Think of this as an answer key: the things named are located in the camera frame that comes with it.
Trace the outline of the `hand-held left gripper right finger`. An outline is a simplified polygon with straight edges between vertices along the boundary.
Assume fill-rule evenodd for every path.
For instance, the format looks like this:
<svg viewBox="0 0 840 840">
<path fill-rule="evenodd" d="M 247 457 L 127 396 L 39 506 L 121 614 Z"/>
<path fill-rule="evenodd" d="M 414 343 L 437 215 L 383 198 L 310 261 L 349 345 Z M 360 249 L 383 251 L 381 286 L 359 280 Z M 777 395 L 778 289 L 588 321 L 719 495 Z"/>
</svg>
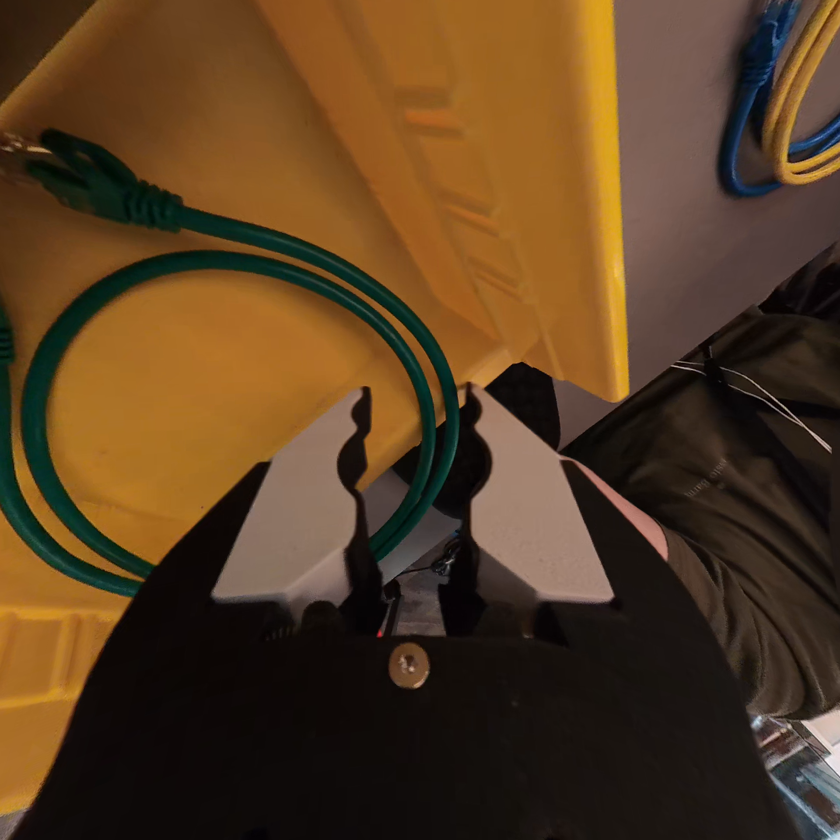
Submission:
<svg viewBox="0 0 840 840">
<path fill-rule="evenodd" d="M 439 587 L 446 635 L 474 636 L 494 623 L 503 635 L 551 634 L 557 605 L 615 608 L 560 455 L 485 389 L 470 385 L 467 394 L 484 466 Z"/>
</svg>

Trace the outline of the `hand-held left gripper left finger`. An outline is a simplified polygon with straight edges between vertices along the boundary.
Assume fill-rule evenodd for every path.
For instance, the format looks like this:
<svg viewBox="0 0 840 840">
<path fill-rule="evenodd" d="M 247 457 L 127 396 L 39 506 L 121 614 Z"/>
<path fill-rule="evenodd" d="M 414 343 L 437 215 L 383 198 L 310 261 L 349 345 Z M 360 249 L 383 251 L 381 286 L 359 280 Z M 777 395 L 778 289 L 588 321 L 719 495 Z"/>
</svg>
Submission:
<svg viewBox="0 0 840 840">
<path fill-rule="evenodd" d="M 328 602 L 351 632 L 379 632 L 382 572 L 358 490 L 371 409 L 370 388 L 352 390 L 274 455 L 213 588 L 216 602 L 273 602 L 297 625 L 310 605 Z"/>
</svg>

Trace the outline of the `yellow plastic bin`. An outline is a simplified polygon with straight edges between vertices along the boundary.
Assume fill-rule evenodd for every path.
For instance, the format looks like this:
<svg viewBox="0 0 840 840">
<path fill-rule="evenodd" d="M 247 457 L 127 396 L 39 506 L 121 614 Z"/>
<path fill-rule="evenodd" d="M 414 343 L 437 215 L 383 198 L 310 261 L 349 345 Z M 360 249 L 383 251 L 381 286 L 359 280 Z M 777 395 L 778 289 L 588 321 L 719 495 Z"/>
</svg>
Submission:
<svg viewBox="0 0 840 840">
<path fill-rule="evenodd" d="M 628 394 L 613 2 L 96 2 L 2 104 L 3 130 L 47 128 L 347 259 L 458 387 L 526 361 Z M 92 523 L 155 563 L 362 385 L 364 487 L 420 435 L 380 337 L 285 282 L 169 276 L 70 346 L 51 455 Z"/>
</svg>

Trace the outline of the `person's right forearm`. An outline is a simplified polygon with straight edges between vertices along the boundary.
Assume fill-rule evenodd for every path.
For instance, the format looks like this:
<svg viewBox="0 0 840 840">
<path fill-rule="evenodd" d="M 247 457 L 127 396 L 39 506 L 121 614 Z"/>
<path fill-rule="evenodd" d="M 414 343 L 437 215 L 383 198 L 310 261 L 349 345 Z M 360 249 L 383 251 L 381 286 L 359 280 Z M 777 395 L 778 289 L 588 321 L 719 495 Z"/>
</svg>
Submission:
<svg viewBox="0 0 840 840">
<path fill-rule="evenodd" d="M 625 519 L 635 527 L 658 555 L 667 562 L 669 560 L 669 547 L 665 531 L 659 523 L 611 488 L 599 476 L 591 471 L 587 471 L 586 474 L 599 491 L 624 515 Z"/>
</svg>

